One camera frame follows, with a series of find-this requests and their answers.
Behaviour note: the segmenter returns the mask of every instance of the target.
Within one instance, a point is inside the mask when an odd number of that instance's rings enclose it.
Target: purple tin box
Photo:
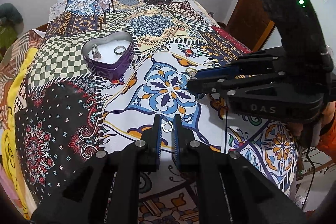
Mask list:
[[[96,44],[98,46],[102,44],[107,44],[114,40],[126,40],[130,42],[128,48],[120,56],[117,62],[115,62],[114,64],[107,64],[89,58],[89,52],[92,51],[92,45]],[[110,80],[117,80],[125,73],[133,60],[134,52],[132,36],[128,32],[116,31],[106,37],[93,38],[83,45],[82,55],[85,60],[86,66],[92,73],[95,73],[101,77]]]

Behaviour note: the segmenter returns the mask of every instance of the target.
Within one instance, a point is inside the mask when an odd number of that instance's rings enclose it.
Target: green plush toy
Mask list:
[[[14,26],[22,21],[22,15],[13,4],[4,3],[0,5],[0,61],[6,50],[17,39]]]

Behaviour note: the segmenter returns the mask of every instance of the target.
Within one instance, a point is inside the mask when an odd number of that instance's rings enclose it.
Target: patchwork quilt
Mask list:
[[[117,80],[90,73],[81,47],[118,30],[134,39],[130,67]],[[163,122],[180,114],[197,140],[238,151],[288,195],[298,144],[285,125],[233,114],[223,98],[186,88],[191,68],[222,66],[246,52],[193,0],[59,0],[15,105],[16,149],[35,203],[98,150],[138,140],[155,114]],[[171,147],[171,132],[163,132],[159,171],[141,174],[140,223],[198,222],[194,177],[178,172]]]

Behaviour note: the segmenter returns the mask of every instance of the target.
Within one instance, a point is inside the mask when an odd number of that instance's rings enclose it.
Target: yellow fabric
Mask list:
[[[24,180],[21,173],[21,168],[16,153],[16,144],[15,144],[15,122],[14,122],[14,100],[16,94],[19,91],[20,85],[26,75],[27,69],[35,54],[37,53],[37,48],[30,48],[27,52],[26,59],[23,62],[19,74],[16,76],[13,84],[11,85],[8,96],[7,96],[7,105],[9,108],[8,113],[8,127],[2,134],[1,140],[1,151],[2,151],[2,162],[6,174],[10,179],[13,180],[17,194],[21,200],[23,211],[25,217],[29,219],[30,214],[26,206],[26,200],[24,195]]]

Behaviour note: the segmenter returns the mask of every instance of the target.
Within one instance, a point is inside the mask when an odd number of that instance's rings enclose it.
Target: person's hand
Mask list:
[[[325,110],[322,112],[323,117],[321,119],[321,128],[329,124],[334,117],[335,113],[335,102],[328,103]],[[296,122],[289,122],[287,128],[294,136],[300,136],[303,130],[303,124]]]

